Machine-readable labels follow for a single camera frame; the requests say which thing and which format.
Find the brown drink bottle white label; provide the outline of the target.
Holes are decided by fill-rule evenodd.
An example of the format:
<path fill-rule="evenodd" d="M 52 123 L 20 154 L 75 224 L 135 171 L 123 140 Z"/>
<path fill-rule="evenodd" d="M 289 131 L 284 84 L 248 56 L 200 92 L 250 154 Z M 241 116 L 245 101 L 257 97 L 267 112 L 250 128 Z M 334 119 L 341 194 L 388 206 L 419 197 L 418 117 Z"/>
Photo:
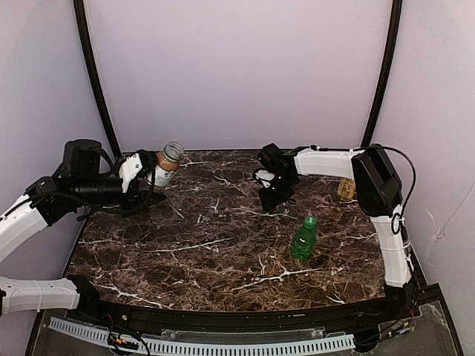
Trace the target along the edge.
<path fill-rule="evenodd" d="M 152 173 L 147 176 L 147 182 L 155 187 L 167 186 L 180 167 L 184 157 L 184 147 L 176 141 L 170 141 L 164 148 L 156 154 L 157 165 L 155 166 L 155 178 L 152 179 Z"/>

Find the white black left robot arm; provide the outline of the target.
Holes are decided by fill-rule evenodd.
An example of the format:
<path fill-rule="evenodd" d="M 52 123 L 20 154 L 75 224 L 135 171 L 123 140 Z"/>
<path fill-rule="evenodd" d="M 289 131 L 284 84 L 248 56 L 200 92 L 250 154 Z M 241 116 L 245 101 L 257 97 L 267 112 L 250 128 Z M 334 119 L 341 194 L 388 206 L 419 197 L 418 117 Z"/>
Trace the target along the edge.
<path fill-rule="evenodd" d="M 164 200 L 154 192 L 158 159 L 138 150 L 112 161 L 100 142 L 76 139 L 65 144 L 55 172 L 30 185 L 1 215 L 1 258 L 5 260 L 34 235 L 84 207 L 86 219 L 96 212 L 131 216 Z M 45 309 L 95 309 L 99 292 L 83 276 L 58 280 L 1 278 L 1 313 Z"/>

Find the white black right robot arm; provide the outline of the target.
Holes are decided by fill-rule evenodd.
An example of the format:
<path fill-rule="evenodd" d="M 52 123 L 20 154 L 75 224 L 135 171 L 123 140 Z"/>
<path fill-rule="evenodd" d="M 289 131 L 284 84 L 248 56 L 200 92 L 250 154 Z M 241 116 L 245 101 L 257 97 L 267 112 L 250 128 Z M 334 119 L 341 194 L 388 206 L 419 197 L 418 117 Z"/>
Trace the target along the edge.
<path fill-rule="evenodd" d="M 403 289 L 413 278 L 410 241 L 404 223 L 408 197 L 387 152 L 379 144 L 360 148 L 299 146 L 289 151 L 272 143 L 263 147 L 254 171 L 261 184 L 259 197 L 269 211 L 289 202 L 302 176 L 318 175 L 350 179 L 355 183 L 360 209 L 370 218 L 384 262 L 386 287 Z"/>

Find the green plastic soda bottle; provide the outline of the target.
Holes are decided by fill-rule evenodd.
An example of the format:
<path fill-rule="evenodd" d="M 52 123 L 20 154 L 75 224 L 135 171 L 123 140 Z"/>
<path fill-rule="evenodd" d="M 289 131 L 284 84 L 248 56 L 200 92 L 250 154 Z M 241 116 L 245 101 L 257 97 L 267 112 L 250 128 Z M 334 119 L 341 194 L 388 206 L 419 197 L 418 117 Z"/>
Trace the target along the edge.
<path fill-rule="evenodd" d="M 296 232 L 292 242 L 292 256 L 300 261 L 307 260 L 316 244 L 316 225 L 314 217 L 306 217 L 304 224 Z"/>

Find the beige label tea bottle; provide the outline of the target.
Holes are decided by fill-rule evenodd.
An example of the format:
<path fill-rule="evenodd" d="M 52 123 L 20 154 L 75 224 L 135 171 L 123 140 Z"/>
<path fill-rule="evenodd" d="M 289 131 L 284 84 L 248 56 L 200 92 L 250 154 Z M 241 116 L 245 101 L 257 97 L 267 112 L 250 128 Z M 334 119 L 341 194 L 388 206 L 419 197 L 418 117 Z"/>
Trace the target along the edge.
<path fill-rule="evenodd" d="M 356 192 L 356 183 L 353 179 L 341 178 L 338 185 L 338 195 L 346 200 L 352 200 Z"/>

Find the black front table rail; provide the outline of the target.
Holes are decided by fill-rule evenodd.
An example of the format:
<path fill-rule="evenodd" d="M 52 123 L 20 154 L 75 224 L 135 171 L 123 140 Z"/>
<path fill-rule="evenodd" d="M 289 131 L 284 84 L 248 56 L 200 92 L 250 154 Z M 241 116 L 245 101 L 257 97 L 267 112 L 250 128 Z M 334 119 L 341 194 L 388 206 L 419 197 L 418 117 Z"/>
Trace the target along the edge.
<path fill-rule="evenodd" d="M 327 332 L 365 332 L 389 320 L 376 311 L 384 298 L 339 306 L 294 311 L 198 312 L 153 309 L 102 301 L 99 311 L 69 311 L 67 316 L 104 326 L 120 326 L 140 334 L 163 330 L 193 332 L 277 332 L 321 329 Z"/>

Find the black left frame post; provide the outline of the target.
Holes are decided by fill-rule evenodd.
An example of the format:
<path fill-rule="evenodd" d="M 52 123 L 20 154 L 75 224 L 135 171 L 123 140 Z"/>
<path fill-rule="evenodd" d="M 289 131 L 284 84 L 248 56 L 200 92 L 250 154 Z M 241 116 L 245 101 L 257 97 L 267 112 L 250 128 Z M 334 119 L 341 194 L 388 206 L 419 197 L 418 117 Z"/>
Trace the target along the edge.
<path fill-rule="evenodd" d="M 105 101 L 105 96 L 102 90 L 102 84 L 99 77 L 99 72 L 96 66 L 96 60 L 94 57 L 94 50 L 92 46 L 92 38 L 89 31 L 88 20 L 86 15 L 85 1 L 73 0 L 73 8 L 76 18 L 76 26 L 79 34 L 79 40 L 81 43 L 82 54 L 85 61 L 86 70 L 88 72 L 88 78 L 91 86 L 94 100 L 99 113 L 99 118 L 102 123 L 103 130 L 108 140 L 108 145 L 115 158 L 121 156 L 117 135 L 115 133 L 111 116 L 108 111 L 108 107 Z"/>

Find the black frame post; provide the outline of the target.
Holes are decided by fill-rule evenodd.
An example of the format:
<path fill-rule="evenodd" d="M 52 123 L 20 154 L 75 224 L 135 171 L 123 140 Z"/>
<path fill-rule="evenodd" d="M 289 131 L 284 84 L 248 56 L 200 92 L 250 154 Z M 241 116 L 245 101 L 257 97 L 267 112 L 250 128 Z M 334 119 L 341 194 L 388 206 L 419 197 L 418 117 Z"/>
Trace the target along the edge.
<path fill-rule="evenodd" d="M 108 107 L 105 101 L 105 96 L 102 90 L 102 84 L 99 77 L 99 72 L 96 66 L 96 60 L 94 57 L 94 50 L 92 46 L 92 38 L 89 31 L 88 20 L 86 15 L 85 1 L 73 0 L 73 8 L 76 18 L 76 26 L 79 34 L 79 40 L 81 43 L 82 54 L 85 61 L 86 70 L 88 72 L 88 78 L 91 86 L 94 100 L 99 113 L 99 118 L 102 123 L 103 130 L 108 140 L 108 145 L 115 158 L 121 156 L 117 135 L 115 133 L 111 116 L 108 111 Z"/>
<path fill-rule="evenodd" d="M 390 71 L 393 63 L 393 57 L 396 49 L 397 38 L 399 34 L 399 25 L 402 17 L 402 0 L 393 0 L 390 20 L 387 31 L 387 38 L 384 46 L 383 58 L 381 61 L 381 69 L 379 73 L 378 82 L 371 105 L 370 114 L 368 116 L 367 124 L 361 140 L 361 146 L 368 146 L 373 139 L 373 134 L 379 119 L 382 103 L 384 100 L 387 83 L 390 76 Z"/>

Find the black right frame post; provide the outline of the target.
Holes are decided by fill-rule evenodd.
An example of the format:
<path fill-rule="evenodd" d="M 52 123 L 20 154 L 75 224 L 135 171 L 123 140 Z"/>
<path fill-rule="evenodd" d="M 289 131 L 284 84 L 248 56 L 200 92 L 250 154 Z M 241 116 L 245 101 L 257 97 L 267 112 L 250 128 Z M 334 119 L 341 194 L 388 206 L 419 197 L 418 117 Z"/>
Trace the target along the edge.
<path fill-rule="evenodd" d="M 381 69 L 379 73 L 378 82 L 371 105 L 370 114 L 368 116 L 367 124 L 361 140 L 361 146 L 368 146 L 373 139 L 373 134 L 379 119 L 382 103 L 384 100 L 387 83 L 390 76 L 390 71 L 393 63 L 393 57 L 396 49 L 397 38 L 399 34 L 399 25 L 402 17 L 402 0 L 393 0 L 390 20 L 387 31 L 387 38 L 384 46 L 383 58 L 381 61 Z"/>

